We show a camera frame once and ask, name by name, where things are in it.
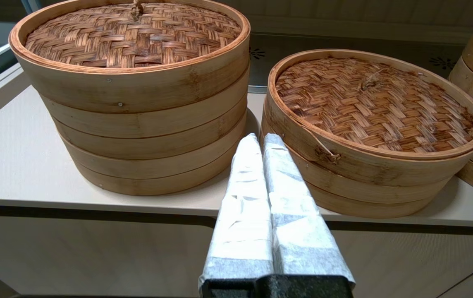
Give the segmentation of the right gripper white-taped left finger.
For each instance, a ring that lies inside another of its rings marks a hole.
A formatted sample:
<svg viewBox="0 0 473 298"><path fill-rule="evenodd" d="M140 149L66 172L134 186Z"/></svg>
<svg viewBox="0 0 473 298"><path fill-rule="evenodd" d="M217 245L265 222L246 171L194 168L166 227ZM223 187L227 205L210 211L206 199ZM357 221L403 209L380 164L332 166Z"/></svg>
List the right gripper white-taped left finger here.
<svg viewBox="0 0 473 298"><path fill-rule="evenodd" d="M225 196L198 289L212 280L259 279L274 273L271 210L257 136L248 134L232 158Z"/></svg>

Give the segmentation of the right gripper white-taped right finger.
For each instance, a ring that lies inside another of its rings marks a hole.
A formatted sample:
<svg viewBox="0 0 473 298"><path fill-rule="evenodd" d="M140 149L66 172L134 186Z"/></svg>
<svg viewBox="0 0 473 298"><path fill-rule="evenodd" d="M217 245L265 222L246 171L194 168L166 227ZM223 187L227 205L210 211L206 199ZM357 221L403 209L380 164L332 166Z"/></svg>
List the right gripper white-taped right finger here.
<svg viewBox="0 0 473 298"><path fill-rule="evenodd" d="M274 270L282 275L338 275L356 282L291 153L277 134L263 141L271 209Z"/></svg>

